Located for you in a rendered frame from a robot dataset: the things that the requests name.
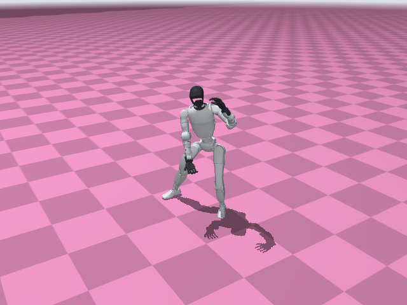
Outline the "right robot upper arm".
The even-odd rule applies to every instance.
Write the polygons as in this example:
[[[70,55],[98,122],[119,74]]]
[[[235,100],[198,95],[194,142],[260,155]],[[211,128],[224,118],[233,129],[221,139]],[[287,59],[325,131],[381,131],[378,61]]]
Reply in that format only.
[[[191,133],[189,132],[189,123],[188,120],[186,119],[188,117],[188,109],[184,109],[180,112],[180,121],[181,121],[181,128],[183,130],[182,132],[182,138],[183,140],[189,140],[191,138]]]

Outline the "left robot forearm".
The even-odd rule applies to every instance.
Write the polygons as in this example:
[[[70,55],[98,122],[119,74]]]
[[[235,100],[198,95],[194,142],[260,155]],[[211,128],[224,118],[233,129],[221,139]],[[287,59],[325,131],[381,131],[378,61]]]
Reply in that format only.
[[[230,111],[230,110],[229,110]],[[231,112],[231,111],[230,111]],[[237,121],[235,119],[235,115],[233,113],[230,114],[230,116],[228,116],[225,112],[223,112],[223,116],[226,117],[228,119],[228,124],[230,126],[233,126],[235,124],[237,124]]]

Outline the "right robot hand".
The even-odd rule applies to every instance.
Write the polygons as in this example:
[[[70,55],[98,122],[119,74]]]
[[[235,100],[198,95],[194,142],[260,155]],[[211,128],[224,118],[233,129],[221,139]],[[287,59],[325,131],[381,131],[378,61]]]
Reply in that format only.
[[[185,161],[186,161],[186,166],[184,168],[184,170],[186,171],[186,168],[188,170],[188,174],[194,174],[194,173],[198,173],[198,171],[196,171],[193,162],[193,159],[187,159],[187,157],[185,156]],[[192,171],[191,171],[192,170]],[[194,172],[195,171],[195,172]],[[192,173],[193,172],[193,173]]]

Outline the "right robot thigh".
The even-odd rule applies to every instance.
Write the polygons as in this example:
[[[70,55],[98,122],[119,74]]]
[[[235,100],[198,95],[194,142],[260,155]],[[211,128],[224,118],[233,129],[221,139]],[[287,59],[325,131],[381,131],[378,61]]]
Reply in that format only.
[[[191,150],[192,150],[191,156],[192,156],[192,159],[194,159],[195,156],[201,151],[201,149],[200,149],[200,141],[192,143]],[[188,175],[187,168],[186,168],[186,171],[184,170],[185,166],[186,166],[185,154],[183,154],[183,156],[181,158],[181,161],[180,161],[180,164],[179,164],[179,170],[180,170],[180,174],[182,176],[184,176],[184,177]]]

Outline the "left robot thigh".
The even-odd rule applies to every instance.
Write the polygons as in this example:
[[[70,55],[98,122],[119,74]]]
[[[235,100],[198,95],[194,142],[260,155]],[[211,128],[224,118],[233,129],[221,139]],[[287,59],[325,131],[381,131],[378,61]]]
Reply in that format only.
[[[226,149],[221,144],[215,143],[213,153],[214,171],[215,171],[215,181],[214,181],[215,190],[221,190],[221,187],[223,186],[225,153]]]

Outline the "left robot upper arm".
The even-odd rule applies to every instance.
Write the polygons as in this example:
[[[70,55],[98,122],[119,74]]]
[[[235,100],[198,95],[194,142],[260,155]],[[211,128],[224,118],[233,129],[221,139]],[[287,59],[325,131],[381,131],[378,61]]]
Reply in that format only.
[[[236,126],[236,124],[233,125],[233,126],[230,126],[230,125],[228,124],[228,119],[223,116],[223,113],[221,112],[222,110],[218,107],[218,105],[212,105],[212,106],[211,106],[211,109],[212,109],[213,114],[219,116],[219,118],[221,118],[221,120],[226,123],[225,125],[226,125],[226,127],[227,127],[228,129],[232,129],[232,128],[234,128],[234,127]]]

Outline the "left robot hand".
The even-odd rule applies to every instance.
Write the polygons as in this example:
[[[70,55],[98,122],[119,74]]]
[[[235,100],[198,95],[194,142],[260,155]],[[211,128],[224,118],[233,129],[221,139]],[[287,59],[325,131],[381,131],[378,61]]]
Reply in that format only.
[[[222,110],[221,112],[225,112],[228,116],[230,116],[231,112],[229,109],[225,106],[224,102],[220,98],[211,98],[210,100],[213,100],[215,102],[211,102],[212,104],[218,105],[218,107]],[[210,101],[209,100],[209,101]]]

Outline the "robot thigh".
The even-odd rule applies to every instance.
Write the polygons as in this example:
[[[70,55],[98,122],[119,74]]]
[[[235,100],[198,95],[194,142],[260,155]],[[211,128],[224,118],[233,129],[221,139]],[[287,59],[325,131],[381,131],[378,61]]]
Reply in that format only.
[[[191,156],[192,156],[192,159],[194,159],[195,156],[201,151],[201,149],[200,149],[200,141],[192,143],[191,150],[192,150]],[[180,161],[180,164],[179,164],[179,170],[180,170],[180,174],[182,176],[184,176],[184,177],[188,175],[187,168],[186,168],[186,171],[184,170],[185,166],[186,166],[185,154],[183,154],[183,156],[181,158],[181,161]]]
[[[215,171],[215,181],[214,181],[215,190],[221,190],[221,187],[223,186],[225,153],[226,149],[221,144],[215,143],[213,153],[214,171]]]

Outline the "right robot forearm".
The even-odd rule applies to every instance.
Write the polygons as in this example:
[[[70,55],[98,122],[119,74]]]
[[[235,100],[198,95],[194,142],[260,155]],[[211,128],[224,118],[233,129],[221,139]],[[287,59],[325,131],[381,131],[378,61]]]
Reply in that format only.
[[[181,134],[181,137],[182,137],[182,134]],[[182,140],[183,140],[183,138],[182,138]],[[184,145],[184,149],[185,149],[185,151],[184,151],[185,156],[187,157],[187,159],[192,159],[191,141],[183,140],[183,145]]]

